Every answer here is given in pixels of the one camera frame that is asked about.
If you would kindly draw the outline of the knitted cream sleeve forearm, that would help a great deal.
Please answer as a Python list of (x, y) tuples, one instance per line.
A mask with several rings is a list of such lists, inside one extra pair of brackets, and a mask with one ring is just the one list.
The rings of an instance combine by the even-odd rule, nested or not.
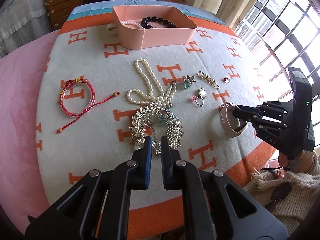
[(302, 151), (296, 172), (261, 171), (243, 189), (281, 221), (291, 235), (319, 197), (319, 157)]

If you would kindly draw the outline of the person's right hand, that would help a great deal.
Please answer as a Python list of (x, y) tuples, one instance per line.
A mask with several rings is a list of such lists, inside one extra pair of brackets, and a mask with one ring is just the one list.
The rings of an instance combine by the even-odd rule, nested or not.
[(288, 156), (279, 153), (279, 166), (292, 173), (309, 173), (315, 163), (313, 152), (302, 150), (293, 160), (289, 160)]

